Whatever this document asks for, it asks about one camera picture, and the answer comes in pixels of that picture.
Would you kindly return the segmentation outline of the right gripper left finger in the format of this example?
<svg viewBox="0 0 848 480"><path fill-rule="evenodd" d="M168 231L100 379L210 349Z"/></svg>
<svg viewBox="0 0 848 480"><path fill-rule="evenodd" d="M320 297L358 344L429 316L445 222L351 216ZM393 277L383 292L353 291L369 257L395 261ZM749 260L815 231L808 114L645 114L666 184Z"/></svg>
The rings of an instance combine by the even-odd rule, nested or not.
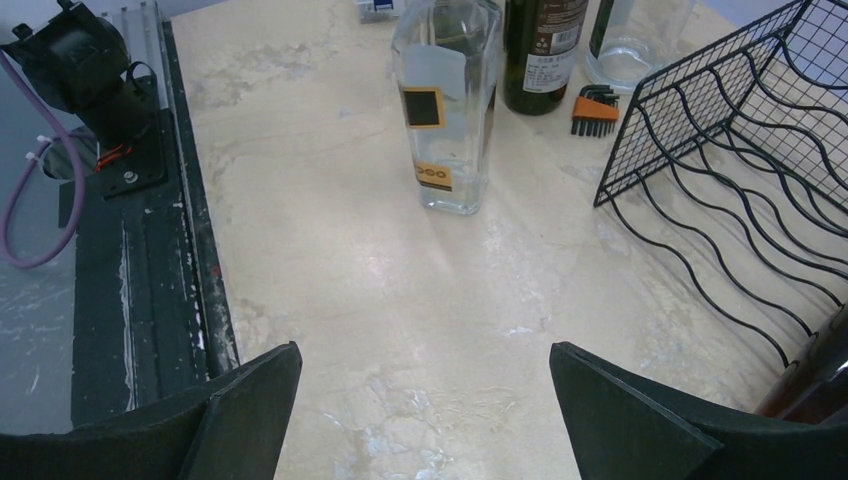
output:
<svg viewBox="0 0 848 480"><path fill-rule="evenodd" d="M290 342L202 385L65 434L4 434L1 476L271 479L302 366Z"/></svg>

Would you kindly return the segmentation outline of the dark bottle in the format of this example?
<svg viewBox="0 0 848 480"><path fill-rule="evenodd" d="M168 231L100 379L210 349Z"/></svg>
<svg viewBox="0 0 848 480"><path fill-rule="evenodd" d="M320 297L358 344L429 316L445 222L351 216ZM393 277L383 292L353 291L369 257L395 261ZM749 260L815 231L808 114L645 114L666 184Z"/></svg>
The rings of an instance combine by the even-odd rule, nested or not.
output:
<svg viewBox="0 0 848 480"><path fill-rule="evenodd" d="M505 3L503 100L513 112L541 116L566 92L585 22L587 0Z"/></svg>
<svg viewBox="0 0 848 480"><path fill-rule="evenodd" d="M413 1L390 48L421 203L472 215L488 182L501 66L493 1Z"/></svg>

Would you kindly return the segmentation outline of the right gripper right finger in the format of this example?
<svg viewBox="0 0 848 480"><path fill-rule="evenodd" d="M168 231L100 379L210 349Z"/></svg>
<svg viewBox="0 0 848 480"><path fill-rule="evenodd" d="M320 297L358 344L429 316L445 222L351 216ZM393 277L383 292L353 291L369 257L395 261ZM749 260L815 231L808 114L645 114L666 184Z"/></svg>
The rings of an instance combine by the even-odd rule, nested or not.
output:
<svg viewBox="0 0 848 480"><path fill-rule="evenodd" d="M844 479L847 425L731 409L627 371L570 342L549 366L584 479Z"/></svg>

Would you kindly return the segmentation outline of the clear glass bottle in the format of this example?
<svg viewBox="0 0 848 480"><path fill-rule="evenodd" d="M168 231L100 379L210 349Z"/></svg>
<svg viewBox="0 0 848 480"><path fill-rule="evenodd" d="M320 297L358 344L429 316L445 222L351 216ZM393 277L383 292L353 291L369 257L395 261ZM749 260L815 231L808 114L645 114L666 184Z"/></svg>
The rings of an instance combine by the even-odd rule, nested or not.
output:
<svg viewBox="0 0 848 480"><path fill-rule="evenodd" d="M601 0L585 57L587 77L630 93L678 57L693 0Z"/></svg>

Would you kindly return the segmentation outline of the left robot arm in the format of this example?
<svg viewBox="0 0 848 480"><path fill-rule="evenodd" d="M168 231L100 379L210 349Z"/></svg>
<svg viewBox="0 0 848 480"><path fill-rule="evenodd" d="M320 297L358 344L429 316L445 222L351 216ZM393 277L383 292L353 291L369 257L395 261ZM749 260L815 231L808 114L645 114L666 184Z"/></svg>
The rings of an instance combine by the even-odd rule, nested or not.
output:
<svg viewBox="0 0 848 480"><path fill-rule="evenodd" d="M118 30L79 1L60 1L61 11L39 29L11 29L3 53L20 65L36 94L73 114L103 145L99 172L130 154L155 130L158 94L133 76L136 64Z"/></svg>

